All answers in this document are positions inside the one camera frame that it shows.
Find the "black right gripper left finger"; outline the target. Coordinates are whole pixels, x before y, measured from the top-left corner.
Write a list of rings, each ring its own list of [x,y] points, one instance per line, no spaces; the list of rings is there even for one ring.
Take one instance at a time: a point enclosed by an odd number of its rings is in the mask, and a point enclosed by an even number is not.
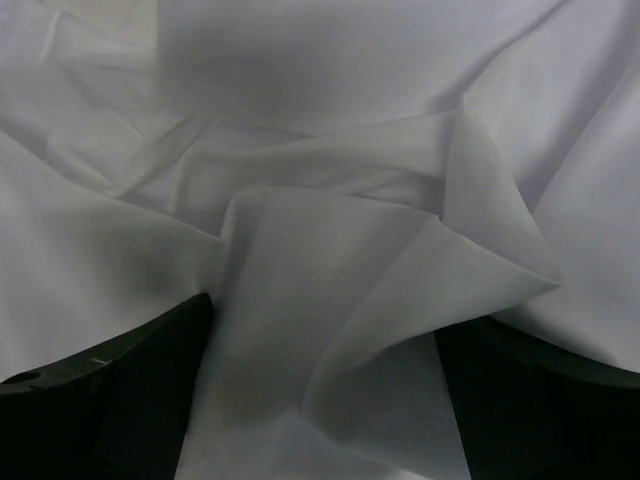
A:
[[[174,478],[213,319],[198,294],[2,381],[2,478]]]

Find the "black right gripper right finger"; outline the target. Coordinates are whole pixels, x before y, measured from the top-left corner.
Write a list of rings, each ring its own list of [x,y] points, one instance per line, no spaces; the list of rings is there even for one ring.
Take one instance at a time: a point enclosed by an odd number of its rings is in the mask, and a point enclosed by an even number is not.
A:
[[[638,374],[491,317],[435,339],[472,478],[638,478]]]

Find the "white shirt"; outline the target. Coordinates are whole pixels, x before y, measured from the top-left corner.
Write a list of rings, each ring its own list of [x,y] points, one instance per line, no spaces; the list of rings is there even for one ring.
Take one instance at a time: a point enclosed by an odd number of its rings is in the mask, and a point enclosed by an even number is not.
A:
[[[466,479],[436,332],[639,369],[635,1],[1,5],[1,375],[207,293],[180,479]]]

